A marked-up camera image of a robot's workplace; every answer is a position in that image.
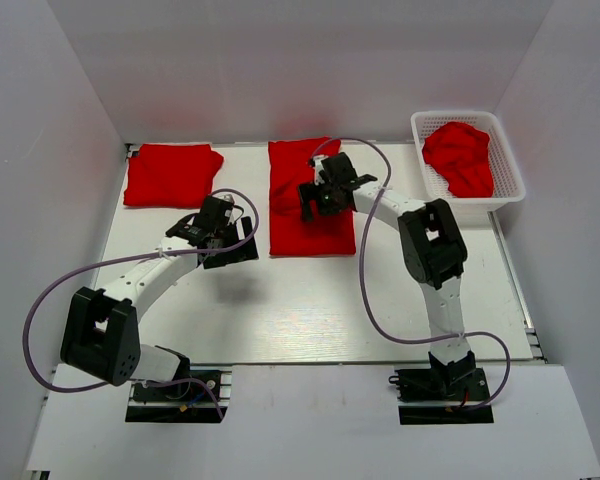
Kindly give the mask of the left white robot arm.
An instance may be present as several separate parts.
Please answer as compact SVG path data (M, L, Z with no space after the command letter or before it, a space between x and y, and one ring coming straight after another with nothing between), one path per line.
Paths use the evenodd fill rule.
M259 217L233 217L238 195L233 189L213 192L197 212L170 227L152 253L133 258L129 271L97 289L79 289L70 302L61 360L112 386L147 382L168 398L185 396L192 378L188 358L142 343L139 324L164 293L194 270L257 259Z

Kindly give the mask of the red t shirt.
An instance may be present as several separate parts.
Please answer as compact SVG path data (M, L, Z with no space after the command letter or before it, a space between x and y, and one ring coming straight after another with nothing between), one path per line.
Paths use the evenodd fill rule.
M340 142L328 137L268 144L270 163L269 230L272 256L347 256L356 253L353 213L316 214L311 222L301 219L298 186L314 181L311 156L328 156L340 150Z
M123 205L199 208L223 163L224 157L208 144L144 144L129 159Z
M490 137L462 122L449 122L429 135L422 148L425 163L457 198L489 198L495 190L489 165Z

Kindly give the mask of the folded red t shirt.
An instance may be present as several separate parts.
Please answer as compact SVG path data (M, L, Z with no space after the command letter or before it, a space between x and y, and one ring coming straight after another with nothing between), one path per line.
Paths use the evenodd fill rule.
M199 208L223 163L224 157L208 144L144 144L129 159L123 205Z

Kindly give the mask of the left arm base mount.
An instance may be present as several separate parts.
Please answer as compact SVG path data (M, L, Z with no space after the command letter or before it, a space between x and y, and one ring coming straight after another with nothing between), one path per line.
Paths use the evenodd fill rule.
M231 368L192 367L190 376L203 382L205 387L195 382L161 388L133 384L125 421L151 424L221 423L222 418L207 390L213 393L225 415L231 394Z

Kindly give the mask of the red t shirt in basket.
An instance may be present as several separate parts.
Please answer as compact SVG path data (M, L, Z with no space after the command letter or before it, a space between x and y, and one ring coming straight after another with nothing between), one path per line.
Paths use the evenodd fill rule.
M495 190L489 165L490 137L462 122L449 122L429 135L422 148L425 163L457 198L489 198Z

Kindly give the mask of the white plastic basket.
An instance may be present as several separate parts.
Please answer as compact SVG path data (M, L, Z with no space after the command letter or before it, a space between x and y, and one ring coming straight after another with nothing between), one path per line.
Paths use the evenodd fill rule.
M457 198L448 190L448 182L423 157L425 140L443 125L456 121L486 133L489 138L488 160L494 180L494 193L487 198ZM411 116L411 130L426 193L442 198L458 213L465 215L492 212L524 199L526 189L505 132L495 115L475 110L430 110Z

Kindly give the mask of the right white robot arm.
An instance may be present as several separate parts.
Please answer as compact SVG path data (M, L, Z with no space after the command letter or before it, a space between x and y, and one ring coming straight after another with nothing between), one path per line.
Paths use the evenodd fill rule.
M309 167L314 179L298 187L304 222L351 210L399 233L405 267L424 297L431 336L428 378L417 387L457 397L475 371L475 356L465 338L460 300L468 251L449 204L396 193L373 175L359 175L344 153L317 155Z

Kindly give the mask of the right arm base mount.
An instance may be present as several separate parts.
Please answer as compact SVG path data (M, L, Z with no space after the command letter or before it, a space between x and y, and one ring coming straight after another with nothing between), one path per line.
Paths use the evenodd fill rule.
M491 406L475 408L486 401L490 391L482 368L444 392L433 384L429 369L395 370L388 383L396 389L401 426L492 424Z

